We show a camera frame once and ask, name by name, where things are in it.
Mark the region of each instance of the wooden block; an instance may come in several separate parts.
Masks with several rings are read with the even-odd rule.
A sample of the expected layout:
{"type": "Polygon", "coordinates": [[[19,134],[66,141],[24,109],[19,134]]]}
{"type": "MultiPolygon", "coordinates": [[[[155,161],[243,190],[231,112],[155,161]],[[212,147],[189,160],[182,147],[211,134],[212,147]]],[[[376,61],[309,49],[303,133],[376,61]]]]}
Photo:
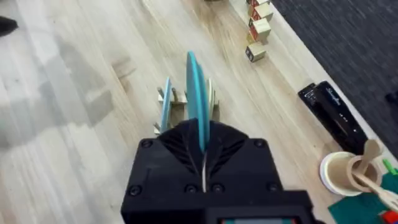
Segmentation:
{"type": "Polygon", "coordinates": [[[253,7],[260,6],[264,3],[270,4],[271,0],[251,0],[251,5],[253,7]]]}
{"type": "MultiPolygon", "coordinates": [[[[176,92],[175,89],[172,89],[172,92],[173,92],[173,96],[170,99],[170,103],[172,105],[184,105],[184,104],[187,104],[187,96],[185,96],[184,93],[176,92]]],[[[157,100],[159,101],[159,103],[163,103],[163,96],[162,96],[162,94],[160,92],[157,95],[157,100]]]]}
{"type": "Polygon", "coordinates": [[[257,21],[259,19],[266,18],[267,21],[272,19],[274,13],[271,10],[271,7],[268,4],[262,4],[254,8],[251,17],[257,21]]]}
{"type": "Polygon", "coordinates": [[[261,42],[255,42],[246,49],[246,55],[251,62],[262,59],[266,54],[266,50],[261,42]]]}
{"type": "Polygon", "coordinates": [[[266,41],[269,33],[271,32],[271,26],[265,18],[259,19],[258,21],[250,18],[249,28],[250,33],[255,41],[266,41]]]}

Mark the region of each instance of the red block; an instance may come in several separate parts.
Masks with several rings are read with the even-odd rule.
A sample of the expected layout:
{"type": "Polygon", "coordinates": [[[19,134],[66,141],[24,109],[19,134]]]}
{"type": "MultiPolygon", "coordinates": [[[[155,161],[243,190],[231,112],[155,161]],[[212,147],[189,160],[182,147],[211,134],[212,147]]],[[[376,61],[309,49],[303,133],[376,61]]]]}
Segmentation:
{"type": "Polygon", "coordinates": [[[393,211],[384,212],[384,213],[381,215],[381,218],[382,218],[387,224],[395,224],[395,222],[398,222],[398,213],[393,212],[393,211]]]}

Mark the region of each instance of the toy block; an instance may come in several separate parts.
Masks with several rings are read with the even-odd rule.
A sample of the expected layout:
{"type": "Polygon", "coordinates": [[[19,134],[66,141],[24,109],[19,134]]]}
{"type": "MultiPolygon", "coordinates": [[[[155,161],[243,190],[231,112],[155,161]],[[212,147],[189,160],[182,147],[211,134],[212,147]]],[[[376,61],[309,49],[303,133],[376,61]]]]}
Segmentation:
{"type": "MultiPolygon", "coordinates": [[[[163,90],[161,88],[158,88],[157,90],[159,92],[157,96],[157,100],[159,103],[163,103],[164,100],[164,94],[163,90]]],[[[170,99],[170,102],[172,105],[185,105],[187,104],[187,96],[184,93],[179,93],[175,88],[172,88],[172,97],[170,99]]]]}
{"type": "Polygon", "coordinates": [[[266,54],[266,50],[261,42],[255,42],[246,48],[246,55],[251,62],[262,59],[266,54]]]}
{"type": "Polygon", "coordinates": [[[271,27],[267,19],[259,19],[255,21],[253,18],[250,18],[249,30],[255,41],[265,41],[271,32],[271,27]]]}
{"type": "Polygon", "coordinates": [[[259,19],[263,18],[266,18],[267,21],[270,21],[273,15],[274,13],[272,12],[271,7],[268,4],[261,4],[254,8],[251,17],[255,21],[258,21],[259,19]]]}

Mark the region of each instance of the green cloth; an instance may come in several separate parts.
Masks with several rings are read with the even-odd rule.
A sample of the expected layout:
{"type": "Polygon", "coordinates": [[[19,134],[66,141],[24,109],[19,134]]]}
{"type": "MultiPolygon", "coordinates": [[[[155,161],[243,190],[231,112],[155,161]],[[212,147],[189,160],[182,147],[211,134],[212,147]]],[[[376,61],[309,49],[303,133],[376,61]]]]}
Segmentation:
{"type": "MultiPolygon", "coordinates": [[[[398,177],[388,173],[383,176],[382,187],[398,193],[398,177]]],[[[383,224],[379,213],[388,210],[377,195],[363,193],[356,197],[345,197],[329,207],[337,224],[383,224]]]]}

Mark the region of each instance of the wooden floor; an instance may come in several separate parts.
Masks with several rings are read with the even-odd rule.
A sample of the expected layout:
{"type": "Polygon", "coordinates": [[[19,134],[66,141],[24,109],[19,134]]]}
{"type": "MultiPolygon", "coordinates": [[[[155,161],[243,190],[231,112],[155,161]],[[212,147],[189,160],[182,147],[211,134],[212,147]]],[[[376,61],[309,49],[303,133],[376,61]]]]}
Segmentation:
{"type": "Polygon", "coordinates": [[[244,0],[0,1],[21,27],[0,39],[0,223],[122,223],[137,143],[160,118],[156,88],[171,77],[184,90],[189,50],[220,121],[267,139],[284,187],[307,189],[333,223],[340,197],[318,166],[341,149],[296,95],[331,80],[273,10],[267,56],[250,63],[244,0]]]}

